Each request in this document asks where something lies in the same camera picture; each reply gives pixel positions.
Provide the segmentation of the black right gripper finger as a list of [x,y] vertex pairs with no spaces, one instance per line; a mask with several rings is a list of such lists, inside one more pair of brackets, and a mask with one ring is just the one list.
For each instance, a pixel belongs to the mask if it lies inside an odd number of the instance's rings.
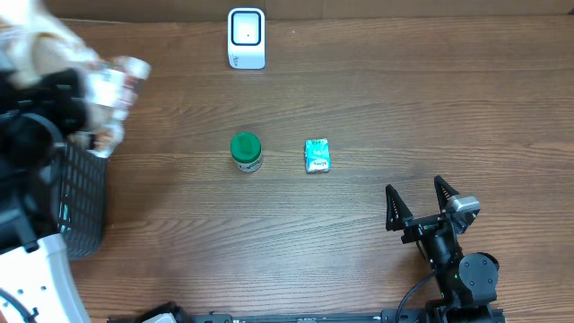
[[386,186],[388,231],[400,231],[413,219],[413,214],[392,185]]
[[434,187],[439,202],[439,210],[444,211],[447,207],[448,200],[452,196],[458,195],[459,192],[452,188],[440,175],[434,178]]

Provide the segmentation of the brown mushroom snack bag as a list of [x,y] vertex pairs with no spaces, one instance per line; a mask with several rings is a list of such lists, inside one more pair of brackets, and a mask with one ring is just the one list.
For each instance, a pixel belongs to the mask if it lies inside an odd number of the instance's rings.
[[38,0],[1,2],[1,52],[18,90],[68,68],[78,73],[87,121],[71,141],[99,158],[108,158],[122,142],[123,122],[151,71],[135,57],[101,58]]

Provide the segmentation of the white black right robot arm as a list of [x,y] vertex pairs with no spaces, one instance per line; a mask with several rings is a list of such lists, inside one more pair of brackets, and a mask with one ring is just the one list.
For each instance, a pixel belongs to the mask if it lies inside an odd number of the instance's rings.
[[[397,190],[386,186],[386,230],[401,231],[404,244],[416,244],[430,273],[407,292],[395,311],[384,310],[381,317],[389,322],[504,322],[503,311],[491,307],[497,300],[498,260],[484,252],[466,255],[458,242],[477,218],[480,202],[459,193],[440,175],[434,178],[434,187],[439,213],[416,218]],[[422,309],[406,310],[412,295],[431,279],[440,298],[427,301]]]

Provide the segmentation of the green lid jar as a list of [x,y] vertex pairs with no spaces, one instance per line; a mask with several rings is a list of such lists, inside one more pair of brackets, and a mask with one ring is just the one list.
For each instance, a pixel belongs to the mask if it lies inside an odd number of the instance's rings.
[[241,171],[255,172],[262,164],[262,145],[259,138],[252,133],[236,134],[230,142],[230,153]]

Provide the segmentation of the small teal tissue pack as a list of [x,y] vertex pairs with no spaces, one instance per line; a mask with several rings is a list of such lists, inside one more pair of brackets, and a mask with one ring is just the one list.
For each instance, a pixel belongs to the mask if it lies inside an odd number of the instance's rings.
[[304,145],[304,156],[307,173],[330,171],[330,149],[326,138],[307,140]]

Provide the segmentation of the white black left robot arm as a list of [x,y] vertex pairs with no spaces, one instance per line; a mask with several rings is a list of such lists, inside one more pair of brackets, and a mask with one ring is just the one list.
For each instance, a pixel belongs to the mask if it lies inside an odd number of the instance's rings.
[[1,73],[1,313],[9,322],[87,322],[71,273],[62,212],[76,150],[67,138],[87,121],[73,69],[19,90]]

